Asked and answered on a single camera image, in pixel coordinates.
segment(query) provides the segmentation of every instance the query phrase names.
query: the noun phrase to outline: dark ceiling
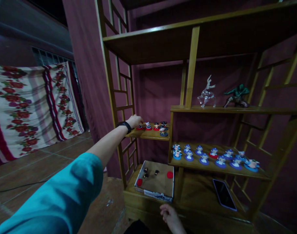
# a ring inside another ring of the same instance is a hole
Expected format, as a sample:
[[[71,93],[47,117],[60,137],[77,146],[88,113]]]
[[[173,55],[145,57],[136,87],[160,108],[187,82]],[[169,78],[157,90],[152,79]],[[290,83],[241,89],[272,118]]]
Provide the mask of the dark ceiling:
[[[67,21],[66,21],[62,0],[27,0],[27,1],[67,27]]]

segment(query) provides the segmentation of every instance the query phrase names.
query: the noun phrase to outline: hand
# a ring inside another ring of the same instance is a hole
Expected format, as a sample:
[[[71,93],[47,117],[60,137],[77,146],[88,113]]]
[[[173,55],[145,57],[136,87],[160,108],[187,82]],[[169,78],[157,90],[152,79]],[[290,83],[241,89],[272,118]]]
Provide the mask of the hand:
[[[168,225],[173,234],[186,234],[177,212],[168,204],[160,206],[163,221]]]
[[[131,128],[136,128],[144,121],[140,116],[132,115],[128,120],[126,120],[126,122],[130,125]]]

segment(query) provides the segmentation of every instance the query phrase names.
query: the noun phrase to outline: glass deer figurine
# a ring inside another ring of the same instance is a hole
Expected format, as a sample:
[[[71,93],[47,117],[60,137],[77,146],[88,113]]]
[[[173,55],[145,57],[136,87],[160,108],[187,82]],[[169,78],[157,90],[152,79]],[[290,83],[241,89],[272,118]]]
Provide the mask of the glass deer figurine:
[[[212,98],[214,103],[213,107],[216,107],[216,97],[214,97],[213,92],[208,92],[208,89],[215,88],[216,85],[210,86],[210,79],[211,75],[207,79],[207,86],[206,88],[202,91],[201,95],[197,97],[198,101],[202,104],[203,102],[200,100],[201,98],[204,98],[204,104],[202,104],[201,107],[205,107],[205,104],[208,102],[208,99]]]

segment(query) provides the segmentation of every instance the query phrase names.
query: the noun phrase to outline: phone screen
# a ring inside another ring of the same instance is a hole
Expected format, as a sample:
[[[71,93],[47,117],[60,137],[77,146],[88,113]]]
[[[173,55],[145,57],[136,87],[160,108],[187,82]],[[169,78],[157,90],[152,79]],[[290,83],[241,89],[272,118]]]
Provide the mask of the phone screen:
[[[233,203],[231,195],[226,187],[226,184],[215,179],[213,180],[213,183],[216,187],[221,204],[236,210],[235,204]]]

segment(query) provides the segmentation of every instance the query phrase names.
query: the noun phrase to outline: tiled floor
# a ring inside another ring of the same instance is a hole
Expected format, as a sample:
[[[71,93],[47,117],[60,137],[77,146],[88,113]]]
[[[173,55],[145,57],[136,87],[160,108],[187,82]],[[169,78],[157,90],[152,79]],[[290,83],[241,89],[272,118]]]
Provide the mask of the tiled floor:
[[[90,133],[85,132],[78,137],[6,163],[0,166],[0,191],[48,180],[92,145]],[[41,185],[42,183],[28,185],[0,193],[0,224],[11,217]],[[124,212],[122,191],[121,180],[107,177],[104,173],[101,193],[91,204],[79,233],[123,234],[129,227],[130,221]],[[260,234],[291,233],[270,217],[262,214],[256,221],[256,227]],[[154,230],[153,233],[165,232]]]

